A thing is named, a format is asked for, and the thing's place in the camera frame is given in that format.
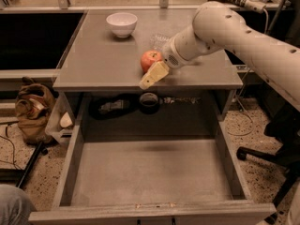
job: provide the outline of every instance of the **brown bag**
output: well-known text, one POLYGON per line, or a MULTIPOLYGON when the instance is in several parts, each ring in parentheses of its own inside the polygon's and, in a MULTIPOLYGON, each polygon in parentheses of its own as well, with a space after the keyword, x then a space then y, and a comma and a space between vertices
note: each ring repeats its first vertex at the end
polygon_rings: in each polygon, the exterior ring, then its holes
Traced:
POLYGON ((45 128, 54 104, 55 97, 47 86, 32 81, 21 87, 15 112, 19 120, 18 127, 26 143, 53 141, 53 137, 45 133, 45 128))

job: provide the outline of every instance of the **drawer handle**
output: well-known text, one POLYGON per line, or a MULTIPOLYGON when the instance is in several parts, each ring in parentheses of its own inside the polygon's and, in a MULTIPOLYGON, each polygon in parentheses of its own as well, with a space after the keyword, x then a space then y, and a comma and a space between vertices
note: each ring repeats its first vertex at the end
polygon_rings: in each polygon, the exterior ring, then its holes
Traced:
MULTIPOLYGON (((141 225, 141 221, 138 219, 137 220, 137 225, 141 225)), ((172 225, 176 225, 176 219, 172 218, 172 225)))

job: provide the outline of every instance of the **black chair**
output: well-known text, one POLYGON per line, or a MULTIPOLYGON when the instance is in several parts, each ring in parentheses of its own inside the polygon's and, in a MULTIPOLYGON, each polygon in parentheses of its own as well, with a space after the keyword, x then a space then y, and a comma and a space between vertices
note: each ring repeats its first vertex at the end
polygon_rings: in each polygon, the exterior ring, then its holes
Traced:
MULTIPOLYGON (((297 178, 300 177, 300 115, 290 104, 284 105, 275 115, 274 119, 266 126, 264 134, 270 137, 276 137, 282 142, 281 148, 270 155, 246 147, 239 147, 237 157, 245 160, 247 155, 275 163, 286 169, 286 180, 281 186, 279 192, 273 199, 275 207, 281 203, 285 195, 292 188, 297 178)), ((267 217, 265 221, 274 224, 278 218, 275 213, 267 217)))

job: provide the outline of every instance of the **chair wheel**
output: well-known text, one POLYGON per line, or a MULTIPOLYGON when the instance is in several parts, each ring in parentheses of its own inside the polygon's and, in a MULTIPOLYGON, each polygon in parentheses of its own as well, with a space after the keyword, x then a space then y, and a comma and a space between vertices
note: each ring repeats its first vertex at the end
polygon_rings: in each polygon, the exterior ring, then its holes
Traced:
POLYGON ((247 154, 241 148, 239 148, 237 149, 236 156, 238 159, 244 161, 246 160, 247 154))
POLYGON ((47 155, 48 154, 48 149, 46 147, 44 147, 42 150, 41 150, 41 154, 43 156, 47 155))

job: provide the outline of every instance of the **floor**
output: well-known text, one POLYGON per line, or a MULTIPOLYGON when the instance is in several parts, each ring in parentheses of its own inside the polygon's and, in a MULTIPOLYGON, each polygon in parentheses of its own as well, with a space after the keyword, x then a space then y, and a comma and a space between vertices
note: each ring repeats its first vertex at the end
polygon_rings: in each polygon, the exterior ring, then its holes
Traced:
MULTIPOLYGON (((275 153, 280 143, 274 138, 263 135, 265 125, 268 123, 266 113, 261 109, 256 98, 241 99, 245 110, 240 111, 238 103, 233 103, 227 116, 226 128, 232 143, 237 149, 245 146, 268 153, 275 153)), ((14 120, 14 111, 11 108, 0 110, 0 122, 14 120)), ((0 126, 0 135, 9 138, 15 146, 15 163, 24 168, 26 162, 34 151, 33 146, 23 142, 22 133, 17 124, 8 127, 0 126)), ((13 146, 11 142, 0 138, 0 160, 11 162, 13 159, 13 146)), ((67 148, 60 144, 48 147, 48 155, 40 155, 31 172, 24 191, 29 195, 38 211, 47 211, 52 207, 53 196, 59 181, 60 172, 64 164, 67 148)), ((246 161, 239 161, 242 171, 255 203, 270 203, 284 181, 283 170, 277 165, 249 157, 246 161)), ((13 168, 12 165, 0 162, 0 168, 13 168)), ((288 213, 293 190, 285 197, 278 207, 277 225, 284 224, 288 213)))

